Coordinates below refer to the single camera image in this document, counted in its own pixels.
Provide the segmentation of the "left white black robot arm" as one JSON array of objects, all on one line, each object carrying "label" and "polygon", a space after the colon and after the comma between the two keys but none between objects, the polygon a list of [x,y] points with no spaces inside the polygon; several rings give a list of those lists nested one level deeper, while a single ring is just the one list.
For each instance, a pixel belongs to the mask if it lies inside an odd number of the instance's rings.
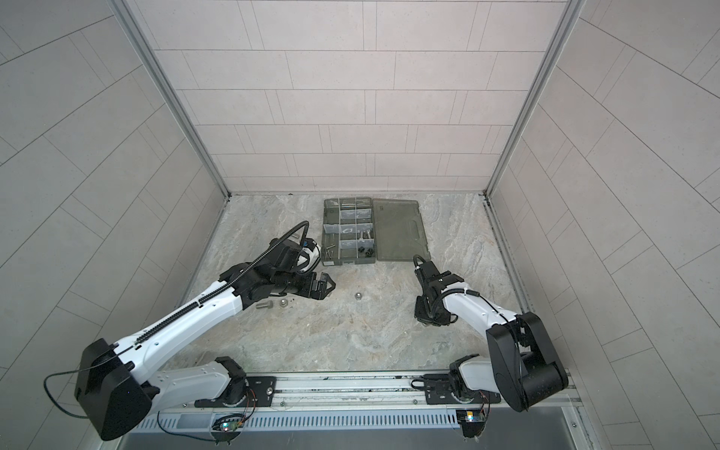
[{"label": "left white black robot arm", "polygon": [[241,414],[211,429],[236,435],[271,392],[254,388],[229,356],[188,369],[165,371],[163,366],[208,330],[258,302],[275,296],[326,299],[336,285],[330,275],[315,271],[322,251],[308,231],[309,222],[301,221],[256,259],[231,266],[205,291],[157,322],[113,343],[98,339],[89,344],[73,372],[80,418],[110,442],[169,407],[239,406]]}]

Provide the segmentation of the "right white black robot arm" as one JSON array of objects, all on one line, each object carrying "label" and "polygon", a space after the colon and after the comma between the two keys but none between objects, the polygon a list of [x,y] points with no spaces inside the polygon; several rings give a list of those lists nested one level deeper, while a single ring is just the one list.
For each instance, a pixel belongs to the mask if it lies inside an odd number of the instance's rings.
[{"label": "right white black robot arm", "polygon": [[412,258],[422,294],[414,317],[425,326],[450,326],[462,320],[486,337],[489,362],[467,355],[449,367],[447,385],[460,402],[496,393],[523,412],[568,388],[566,369],[540,317],[515,313],[488,300],[465,280],[434,262]]}]

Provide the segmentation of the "grey compartment organizer box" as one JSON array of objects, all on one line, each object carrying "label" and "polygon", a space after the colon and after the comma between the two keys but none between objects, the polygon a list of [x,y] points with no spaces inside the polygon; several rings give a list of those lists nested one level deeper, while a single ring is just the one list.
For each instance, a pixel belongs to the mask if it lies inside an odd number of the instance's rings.
[{"label": "grey compartment organizer box", "polygon": [[[373,246],[370,257],[358,253]],[[322,264],[374,264],[429,260],[419,202],[346,197],[326,199],[322,216]]]}]

